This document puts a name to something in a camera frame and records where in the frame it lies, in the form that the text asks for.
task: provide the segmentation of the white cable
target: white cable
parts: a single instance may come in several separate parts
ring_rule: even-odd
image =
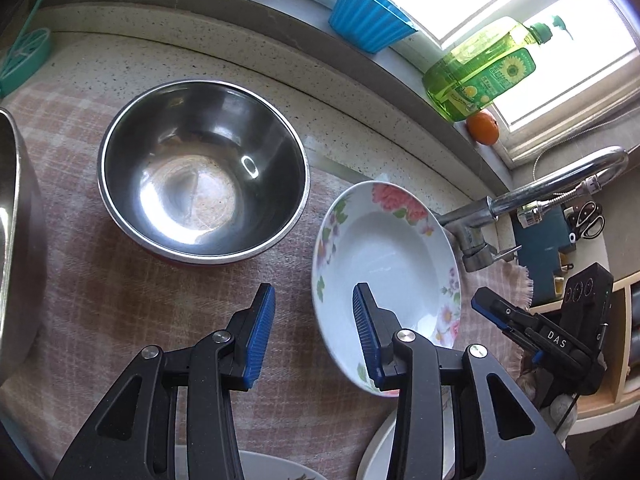
[[[579,132],[575,132],[574,134],[571,134],[570,136],[568,136],[566,139],[561,140],[560,142],[556,142],[555,144],[552,144],[551,146],[547,146],[544,150],[542,150],[540,152],[540,154],[536,157],[536,161],[533,163],[533,180],[536,180],[536,168],[538,166],[538,162],[540,161],[540,158],[546,153],[548,152],[551,148],[555,148],[556,146],[560,146],[560,144],[563,144],[565,142],[567,142],[568,140],[572,140],[575,139],[575,137],[581,136],[582,134],[585,134],[587,132],[590,132],[591,130],[595,130],[596,128],[599,128],[601,126],[607,126],[607,124],[611,124],[616,122],[618,119],[622,119],[623,117],[628,116],[629,114],[635,112],[636,110],[640,110],[640,105],[636,106],[635,108],[632,108],[631,110],[626,111],[625,113],[619,115],[618,117],[614,117],[613,119],[609,120],[609,121],[605,121],[603,123],[599,123],[596,124],[595,126],[591,126],[590,128],[587,128],[586,130],[581,130]]]

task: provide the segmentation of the green bottle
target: green bottle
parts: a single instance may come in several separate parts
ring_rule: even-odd
[[[526,47],[551,37],[545,23],[525,27],[513,18],[500,18],[428,69],[424,89],[445,119],[463,121],[530,75],[536,64]]]

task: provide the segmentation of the scissors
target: scissors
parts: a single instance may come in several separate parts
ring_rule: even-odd
[[[572,213],[567,221],[571,228],[569,241],[575,244],[580,238],[585,240],[593,240],[600,236],[604,230],[604,216],[602,215],[602,206],[593,200],[586,202],[578,211],[578,214]]]

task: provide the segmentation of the teal plastic utensil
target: teal plastic utensil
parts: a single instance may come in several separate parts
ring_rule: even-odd
[[[14,44],[0,62],[0,98],[9,95],[35,74],[51,53],[51,31],[48,28],[37,28],[25,34],[41,3],[42,0],[36,0]]]

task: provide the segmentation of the bottle label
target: bottle label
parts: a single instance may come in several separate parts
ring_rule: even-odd
[[[522,81],[536,69],[531,54],[520,48],[453,88],[444,100],[449,100],[465,117],[481,110],[498,95]]]

